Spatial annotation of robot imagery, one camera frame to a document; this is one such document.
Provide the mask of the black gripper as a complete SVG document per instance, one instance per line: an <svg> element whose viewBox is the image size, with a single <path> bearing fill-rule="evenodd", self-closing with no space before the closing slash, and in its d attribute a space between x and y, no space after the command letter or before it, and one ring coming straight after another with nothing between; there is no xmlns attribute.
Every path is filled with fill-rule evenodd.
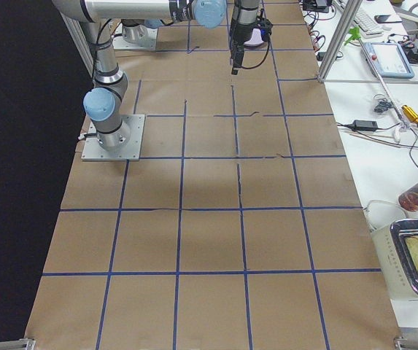
<svg viewBox="0 0 418 350"><path fill-rule="evenodd" d="M241 68L244 59L244 43L252 37L254 24L243 24L240 22L231 22L230 26L230 52L232 62L232 75L237 75L238 68Z"/></svg>

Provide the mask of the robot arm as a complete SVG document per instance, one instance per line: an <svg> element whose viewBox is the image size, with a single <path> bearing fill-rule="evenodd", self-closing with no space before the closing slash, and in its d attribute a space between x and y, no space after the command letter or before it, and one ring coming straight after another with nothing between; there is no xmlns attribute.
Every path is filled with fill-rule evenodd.
<svg viewBox="0 0 418 350"><path fill-rule="evenodd" d="M160 20L156 19L122 19L122 37L130 44L145 46L151 41L151 34L156 34L158 28L162 25Z"/></svg>
<svg viewBox="0 0 418 350"><path fill-rule="evenodd" d="M127 147L138 149L142 132L132 126L138 115L123 115L120 105L128 88L128 77L115 56L109 22L120 19L125 31L144 26L196 21L205 28L221 24L226 1L54 1L55 8L79 23L93 59L93 89L83 98L86 115L96 129L96 144L114 159Z"/></svg>

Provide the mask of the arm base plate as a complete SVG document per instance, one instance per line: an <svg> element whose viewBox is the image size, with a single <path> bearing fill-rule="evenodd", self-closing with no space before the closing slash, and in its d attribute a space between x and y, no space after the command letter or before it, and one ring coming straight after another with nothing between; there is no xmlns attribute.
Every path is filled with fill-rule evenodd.
<svg viewBox="0 0 418 350"><path fill-rule="evenodd" d="M113 47L116 51L153 51L156 48L157 37L158 29L120 24L113 35Z"/></svg>
<svg viewBox="0 0 418 350"><path fill-rule="evenodd" d="M84 139L82 160L84 161L138 161L142 149L144 133L144 114L122 115L120 129L111 134L96 131L95 125L90 124Z"/></svg>

